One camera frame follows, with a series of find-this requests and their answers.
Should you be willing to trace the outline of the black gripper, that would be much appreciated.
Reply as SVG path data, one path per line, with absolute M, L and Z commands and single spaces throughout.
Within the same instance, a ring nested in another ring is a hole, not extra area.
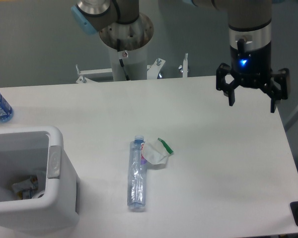
M 216 89 L 228 97 L 229 106 L 235 103 L 235 89 L 238 86 L 260 89 L 271 99 L 270 112 L 274 113 L 281 100 L 290 95 L 290 70 L 282 68 L 271 71 L 271 43 L 257 50 L 245 52 L 241 56 L 238 50 L 230 47 L 231 67 L 221 63 L 216 70 Z M 227 83 L 226 76 L 233 77 Z

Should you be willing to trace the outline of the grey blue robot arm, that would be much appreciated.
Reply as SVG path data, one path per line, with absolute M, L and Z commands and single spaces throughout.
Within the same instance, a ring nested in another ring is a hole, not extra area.
M 274 112 L 290 93 L 287 68 L 271 69 L 270 0 L 192 0 L 195 7 L 209 6 L 227 12 L 231 63 L 216 70 L 216 89 L 235 102 L 237 87 L 260 89 L 271 100 Z M 147 63 L 133 53 L 152 39 L 151 20 L 140 12 L 137 0 L 79 0 L 71 8 L 80 28 L 88 35 L 97 33 L 112 49 L 112 71 L 116 81 L 147 78 Z

